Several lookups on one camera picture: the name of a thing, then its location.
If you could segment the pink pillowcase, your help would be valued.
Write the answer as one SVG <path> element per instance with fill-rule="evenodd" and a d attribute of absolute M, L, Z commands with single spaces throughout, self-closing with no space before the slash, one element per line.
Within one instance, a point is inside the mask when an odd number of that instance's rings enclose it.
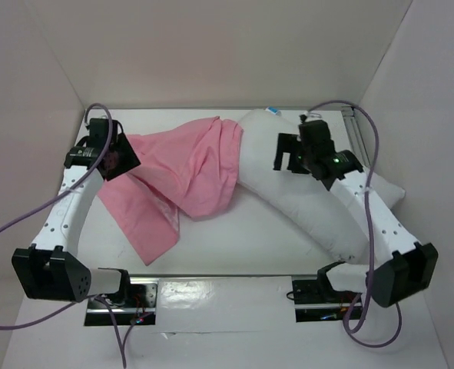
<path fill-rule="evenodd" d="M 176 245 L 181 212 L 202 220 L 226 210 L 242 134 L 237 122 L 212 117 L 129 136 L 140 164 L 104 183 L 98 197 L 145 265 Z"/>

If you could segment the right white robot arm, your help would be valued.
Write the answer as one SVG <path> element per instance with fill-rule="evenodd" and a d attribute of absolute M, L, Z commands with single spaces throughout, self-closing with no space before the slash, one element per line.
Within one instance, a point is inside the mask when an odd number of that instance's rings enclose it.
<path fill-rule="evenodd" d="M 311 175 L 349 211 L 369 240 L 369 263 L 338 261 L 319 269 L 316 292 L 334 301 L 342 291 L 364 293 L 380 307 L 388 308 L 431 283 L 439 253 L 431 243 L 421 244 L 407 231 L 370 186 L 372 174 L 349 150 L 337 151 L 328 124 L 306 121 L 296 134 L 280 133 L 273 163 Z"/>

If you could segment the white pillow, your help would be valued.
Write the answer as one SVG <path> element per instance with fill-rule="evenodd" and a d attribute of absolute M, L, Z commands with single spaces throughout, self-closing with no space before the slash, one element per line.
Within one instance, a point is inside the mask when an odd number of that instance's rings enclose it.
<path fill-rule="evenodd" d="M 243 129 L 237 182 L 287 216 L 338 261 L 360 264 L 369 242 L 345 206 L 311 175 L 273 169 L 278 134 L 298 134 L 298 125 L 264 110 L 253 110 Z"/>

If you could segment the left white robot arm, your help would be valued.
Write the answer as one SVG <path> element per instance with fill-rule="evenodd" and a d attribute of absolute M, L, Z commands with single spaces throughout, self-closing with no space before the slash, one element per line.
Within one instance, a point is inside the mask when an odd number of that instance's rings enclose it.
<path fill-rule="evenodd" d="M 28 298 L 81 302 L 104 295 L 116 307 L 132 298 L 129 273 L 88 268 L 78 260 L 80 235 L 103 184 L 140 164 L 117 120 L 92 118 L 88 135 L 66 154 L 56 201 L 28 248 L 18 248 L 12 266 Z"/>

